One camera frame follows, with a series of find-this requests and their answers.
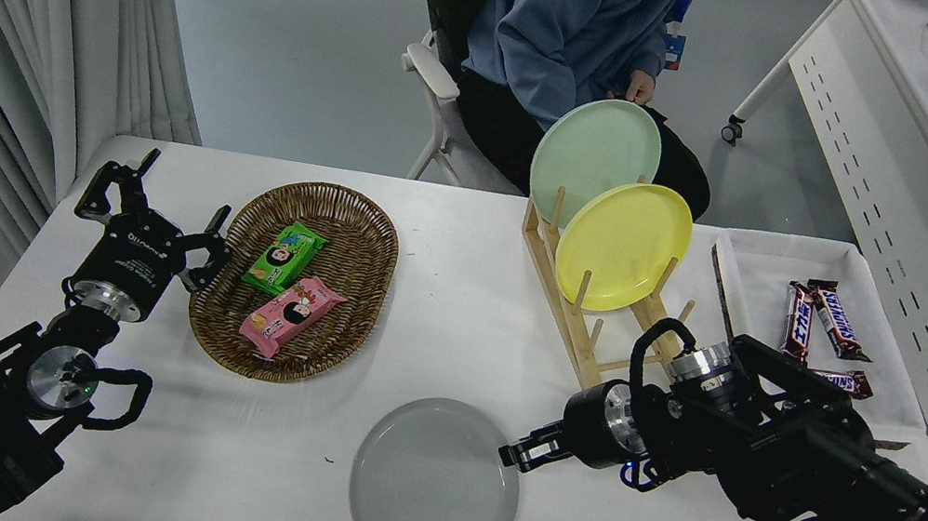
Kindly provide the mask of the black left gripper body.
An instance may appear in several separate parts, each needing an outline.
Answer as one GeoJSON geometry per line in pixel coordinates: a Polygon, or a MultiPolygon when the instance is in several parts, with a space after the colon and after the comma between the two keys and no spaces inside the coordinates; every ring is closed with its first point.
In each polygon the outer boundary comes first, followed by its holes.
{"type": "Polygon", "coordinates": [[[149,313],[179,271],[183,231],[160,214],[123,213],[105,223],[104,234],[72,276],[76,298],[97,291],[126,294],[137,311],[149,313]]]}

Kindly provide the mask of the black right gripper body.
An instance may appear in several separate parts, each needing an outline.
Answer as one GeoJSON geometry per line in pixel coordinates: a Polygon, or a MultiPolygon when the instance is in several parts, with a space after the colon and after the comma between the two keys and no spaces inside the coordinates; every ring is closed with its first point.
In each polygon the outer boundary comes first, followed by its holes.
{"type": "Polygon", "coordinates": [[[627,382],[612,380],[567,399],[561,448],[590,468],[615,466],[629,389],[627,382]]]}

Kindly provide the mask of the person's right hand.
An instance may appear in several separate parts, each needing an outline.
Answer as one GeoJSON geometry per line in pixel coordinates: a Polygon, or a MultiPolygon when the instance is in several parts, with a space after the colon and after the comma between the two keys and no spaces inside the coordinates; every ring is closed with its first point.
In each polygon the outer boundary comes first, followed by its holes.
{"type": "Polygon", "coordinates": [[[653,101],[655,93],[656,78],[651,76],[650,73],[637,69],[630,73],[628,84],[624,91],[616,93],[609,90],[606,96],[610,100],[612,98],[628,100],[629,102],[645,106],[653,101]]]}

